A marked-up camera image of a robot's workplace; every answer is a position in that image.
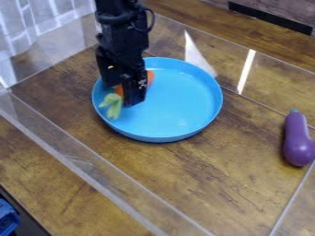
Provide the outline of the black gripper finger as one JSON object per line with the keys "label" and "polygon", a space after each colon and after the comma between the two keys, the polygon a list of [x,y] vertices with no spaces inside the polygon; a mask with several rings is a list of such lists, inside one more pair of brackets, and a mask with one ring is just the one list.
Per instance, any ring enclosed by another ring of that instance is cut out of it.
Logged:
{"label": "black gripper finger", "polygon": [[121,75],[123,104],[132,107],[144,101],[148,88],[148,73],[143,70],[136,74]]}
{"label": "black gripper finger", "polygon": [[121,82],[121,65],[117,60],[108,57],[96,57],[104,86],[112,88]]}

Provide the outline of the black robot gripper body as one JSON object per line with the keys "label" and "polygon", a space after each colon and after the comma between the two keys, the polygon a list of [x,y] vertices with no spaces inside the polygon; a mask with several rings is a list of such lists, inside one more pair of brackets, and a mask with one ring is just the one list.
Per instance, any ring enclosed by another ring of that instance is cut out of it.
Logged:
{"label": "black robot gripper body", "polygon": [[96,58],[100,72],[143,74],[143,52],[149,47],[149,11],[137,0],[95,0],[95,17],[101,25]]}

